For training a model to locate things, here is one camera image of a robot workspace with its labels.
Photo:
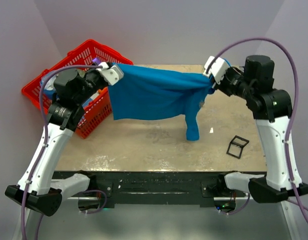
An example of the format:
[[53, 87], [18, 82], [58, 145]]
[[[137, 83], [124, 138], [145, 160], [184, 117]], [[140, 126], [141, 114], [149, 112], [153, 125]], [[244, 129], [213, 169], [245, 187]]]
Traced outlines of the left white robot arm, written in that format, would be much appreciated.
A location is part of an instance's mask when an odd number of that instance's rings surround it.
[[23, 208], [52, 216], [66, 199], [83, 193], [92, 196], [99, 190], [96, 176], [78, 171], [73, 176], [52, 181], [60, 155], [75, 132], [85, 111], [83, 104], [98, 90], [108, 86], [101, 68], [91, 66], [80, 76], [77, 66], [60, 68], [55, 77], [52, 104], [43, 114], [44, 131], [29, 167], [5, 195]]

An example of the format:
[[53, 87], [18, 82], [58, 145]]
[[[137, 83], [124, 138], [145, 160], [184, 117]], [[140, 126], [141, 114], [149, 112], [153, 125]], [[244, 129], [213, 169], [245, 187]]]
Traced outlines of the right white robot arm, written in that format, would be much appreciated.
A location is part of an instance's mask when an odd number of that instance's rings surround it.
[[229, 196], [234, 190], [249, 193], [257, 203], [278, 203], [308, 194], [308, 184], [299, 176], [291, 135], [287, 132], [291, 120], [290, 95], [273, 88], [274, 61], [265, 55], [250, 55], [243, 70], [230, 66], [218, 57], [210, 57], [207, 71], [214, 80], [213, 87], [227, 96], [246, 101], [252, 112], [266, 160], [267, 172], [252, 175], [232, 171], [217, 183], [217, 192]]

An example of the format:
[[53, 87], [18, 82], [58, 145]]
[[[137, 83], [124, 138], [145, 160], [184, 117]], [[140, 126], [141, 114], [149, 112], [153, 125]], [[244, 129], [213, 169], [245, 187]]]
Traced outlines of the blue garment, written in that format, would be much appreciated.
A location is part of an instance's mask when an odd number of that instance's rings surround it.
[[113, 119], [156, 121], [185, 116], [186, 139], [199, 140], [200, 101], [215, 92], [201, 73], [118, 64], [124, 77], [108, 87]]

